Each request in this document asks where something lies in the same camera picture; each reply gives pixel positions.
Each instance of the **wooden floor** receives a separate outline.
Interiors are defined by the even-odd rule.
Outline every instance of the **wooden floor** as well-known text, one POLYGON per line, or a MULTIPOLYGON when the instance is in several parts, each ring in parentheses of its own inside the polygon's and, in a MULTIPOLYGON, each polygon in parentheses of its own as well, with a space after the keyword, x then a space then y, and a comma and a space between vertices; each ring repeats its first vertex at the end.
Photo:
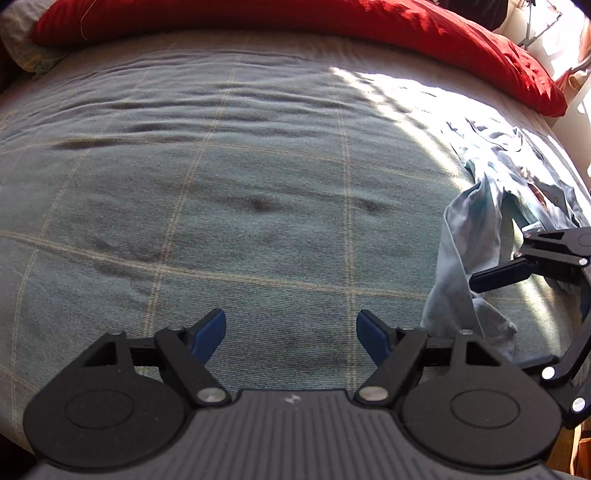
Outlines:
POLYGON ((573 454, 574 430, 560 430, 546 465, 552 470, 570 473, 570 458, 573 454))

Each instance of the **white pillow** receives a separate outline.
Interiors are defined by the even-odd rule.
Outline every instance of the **white pillow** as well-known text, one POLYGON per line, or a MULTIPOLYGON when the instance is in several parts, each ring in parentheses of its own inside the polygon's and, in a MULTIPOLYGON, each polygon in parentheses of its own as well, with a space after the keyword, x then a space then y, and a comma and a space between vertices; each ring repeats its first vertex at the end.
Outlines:
POLYGON ((0 14, 0 40, 20 68, 37 76, 49 72, 67 54, 61 48, 39 47, 29 38, 37 20, 56 0, 15 0, 0 14))

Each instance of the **wall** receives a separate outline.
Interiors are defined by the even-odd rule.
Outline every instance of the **wall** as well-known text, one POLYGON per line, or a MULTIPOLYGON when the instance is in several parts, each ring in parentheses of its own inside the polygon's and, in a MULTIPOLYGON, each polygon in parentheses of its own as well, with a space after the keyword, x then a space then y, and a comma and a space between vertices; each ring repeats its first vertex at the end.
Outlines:
POLYGON ((519 2, 520 0, 509 0, 507 5, 507 16, 505 18, 505 21, 499 28, 495 30, 495 33, 498 33, 499 35, 504 34, 504 31, 507 25, 509 24, 509 21, 511 20, 511 15, 513 15, 513 12, 515 11, 515 8, 518 6, 519 2))
MULTIPOLYGON (((578 63, 579 38, 583 28, 584 15, 571 0, 551 1, 563 15, 555 25, 530 45, 528 51, 556 80, 568 68, 578 63)), ((536 6, 532 11, 530 37, 541 32, 547 24, 556 18, 556 13, 551 11, 548 6, 547 0, 536 1, 536 6)), ((516 7, 503 29, 502 35, 514 43, 521 42, 525 38, 529 14, 527 4, 516 7)))
POLYGON ((591 189, 591 78, 570 103, 566 115, 559 118, 552 131, 569 154, 585 186, 591 189))

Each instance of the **ribbed surface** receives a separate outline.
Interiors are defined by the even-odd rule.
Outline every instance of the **ribbed surface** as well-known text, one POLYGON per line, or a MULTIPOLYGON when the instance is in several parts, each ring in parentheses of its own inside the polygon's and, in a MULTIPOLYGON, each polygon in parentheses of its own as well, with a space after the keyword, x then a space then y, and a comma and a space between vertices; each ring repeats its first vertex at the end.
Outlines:
MULTIPOLYGON (((247 391, 202 411, 170 450, 103 475, 43 466, 30 480, 494 480, 436 464, 411 446, 392 417, 352 405, 343 391, 247 391)), ((543 467, 503 479, 554 479, 543 467)))

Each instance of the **red pillow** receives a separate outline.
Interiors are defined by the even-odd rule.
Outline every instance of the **red pillow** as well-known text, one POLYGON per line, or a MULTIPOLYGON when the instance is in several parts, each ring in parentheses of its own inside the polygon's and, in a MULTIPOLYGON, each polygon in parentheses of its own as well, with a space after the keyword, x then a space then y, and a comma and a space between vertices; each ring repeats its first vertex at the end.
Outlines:
POLYGON ((31 33, 70 46, 173 28, 299 30, 409 48, 467 70, 548 116, 566 100, 526 51, 427 0, 57 0, 31 33))

